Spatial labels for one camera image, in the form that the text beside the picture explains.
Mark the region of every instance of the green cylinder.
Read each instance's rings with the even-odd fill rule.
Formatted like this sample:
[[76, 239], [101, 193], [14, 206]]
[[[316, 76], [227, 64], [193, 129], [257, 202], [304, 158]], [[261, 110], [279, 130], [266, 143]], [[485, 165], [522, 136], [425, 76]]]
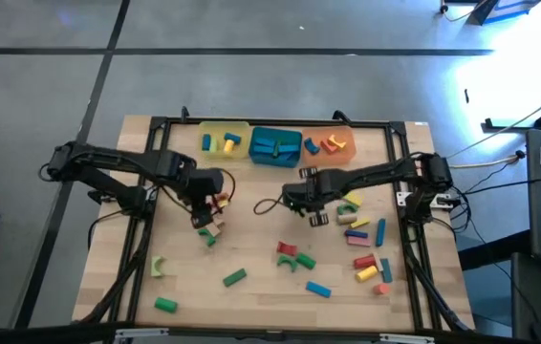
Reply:
[[165, 312], [174, 313], [177, 310], [177, 302], [159, 297], [156, 299], [154, 307]]
[[315, 260], [303, 253], [298, 253], [296, 256], [296, 262], [302, 264], [307, 269], [315, 268]]

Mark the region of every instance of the yellow cylinder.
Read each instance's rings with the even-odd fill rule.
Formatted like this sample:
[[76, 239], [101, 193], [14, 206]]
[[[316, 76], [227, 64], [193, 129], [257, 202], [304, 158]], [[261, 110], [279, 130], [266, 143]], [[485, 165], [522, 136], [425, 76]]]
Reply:
[[224, 153], [232, 152], [232, 148], [234, 148], [234, 141], [226, 140], [226, 145], [224, 146]]
[[369, 280], [371, 277], [377, 274], [377, 267], [371, 266], [368, 267], [356, 274], [356, 279], [358, 282], [364, 282]]

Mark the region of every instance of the plastic bin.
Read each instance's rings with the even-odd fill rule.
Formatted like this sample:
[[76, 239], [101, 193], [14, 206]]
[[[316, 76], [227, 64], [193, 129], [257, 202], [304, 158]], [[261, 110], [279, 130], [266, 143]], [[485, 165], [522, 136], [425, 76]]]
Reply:
[[[293, 152], [288, 159], [273, 158], [269, 154], [255, 153], [253, 146], [256, 139], [274, 140], [275, 142], [281, 142], [285, 145], [296, 145], [298, 147], [297, 152]], [[268, 164], [279, 167], [296, 167], [300, 160], [300, 154], [302, 151], [302, 134], [300, 132], [292, 130], [272, 129], [265, 127], [255, 127], [251, 133], [251, 144], [249, 145], [249, 156], [254, 163]]]
[[[243, 159], [248, 155], [249, 140], [251, 139], [251, 127], [245, 121], [203, 121], [199, 124], [198, 149], [207, 159]], [[224, 153], [224, 135], [226, 133], [241, 137], [241, 143], [235, 144], [232, 152]], [[217, 140], [217, 151], [203, 150], [203, 135], [210, 134]]]
[[[334, 134], [335, 138], [339, 142], [347, 142], [345, 148], [328, 154], [321, 146], [319, 147], [319, 153], [312, 155], [304, 146], [304, 140], [311, 138], [315, 145], [319, 146], [322, 140], [326, 140], [330, 135]], [[302, 131], [302, 160], [306, 166], [329, 166], [329, 165], [342, 165], [348, 163], [356, 155], [356, 142], [354, 140], [354, 133], [348, 126], [334, 126], [334, 127], [317, 127], [307, 128]]]

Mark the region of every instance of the orange block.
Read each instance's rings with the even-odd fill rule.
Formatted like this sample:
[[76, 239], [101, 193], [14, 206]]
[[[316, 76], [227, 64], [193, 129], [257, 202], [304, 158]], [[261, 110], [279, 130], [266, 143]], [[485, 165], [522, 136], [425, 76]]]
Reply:
[[381, 283], [373, 287], [373, 292], [377, 295], [385, 295], [389, 293], [389, 286], [385, 283]]
[[326, 140], [323, 140], [319, 144], [328, 154], [333, 154], [335, 151], [338, 150], [338, 147], [331, 145]]

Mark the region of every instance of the wooden tabletop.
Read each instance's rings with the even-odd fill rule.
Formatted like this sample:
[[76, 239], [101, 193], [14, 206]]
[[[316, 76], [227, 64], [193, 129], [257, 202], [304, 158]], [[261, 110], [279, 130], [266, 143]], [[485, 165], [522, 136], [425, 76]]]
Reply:
[[[147, 139], [147, 116], [128, 116], [119, 136], [118, 149], [142, 152]], [[434, 152], [426, 123], [407, 122], [411, 151]], [[341, 168], [351, 169], [387, 162], [382, 130], [354, 129], [357, 154]], [[253, 214], [253, 206], [264, 198], [277, 198], [283, 183], [298, 182], [297, 168], [264, 167], [251, 160], [208, 161], [199, 151], [198, 126], [171, 126], [168, 149], [187, 154], [200, 167], [223, 167], [236, 178], [236, 193], [226, 208], [226, 226], [218, 242], [207, 247], [189, 222], [189, 215], [161, 193], [150, 248], [141, 286], [137, 322], [155, 326], [180, 326], [230, 329], [318, 330], [349, 332], [413, 331], [408, 288], [402, 259], [400, 235], [392, 186], [389, 184], [359, 190], [364, 203], [358, 216], [368, 216], [364, 226], [373, 235], [377, 221], [385, 218], [385, 241], [382, 247], [354, 247], [345, 243], [343, 228], [334, 221], [340, 202], [328, 204], [330, 224], [310, 227], [308, 219], [290, 213], [282, 206], [266, 215]], [[400, 145], [396, 140], [397, 150]], [[123, 183], [136, 184], [137, 176], [112, 172]], [[228, 178], [225, 190], [232, 187]], [[118, 210], [116, 204], [104, 204], [99, 216]], [[434, 216], [449, 221], [446, 212]], [[73, 318], [85, 316], [116, 278], [128, 219], [118, 216], [97, 225], [84, 270]], [[471, 328], [474, 327], [465, 291], [453, 234], [435, 223], [425, 226], [430, 263], [437, 289], [449, 307]], [[276, 265], [277, 242], [297, 245], [298, 250], [317, 261], [313, 270]], [[388, 258], [394, 282], [385, 296], [376, 296], [372, 287], [381, 283], [378, 275], [358, 283], [353, 268], [355, 258], [376, 252]], [[152, 256], [161, 255], [164, 277], [150, 275]], [[222, 280], [244, 268], [248, 276], [226, 288]], [[324, 298], [305, 290], [314, 281], [332, 290]], [[425, 327], [430, 327], [429, 311], [421, 286], [420, 299]], [[130, 295], [130, 286], [122, 297], [120, 319]], [[157, 297], [179, 303], [176, 313], [154, 308]]]

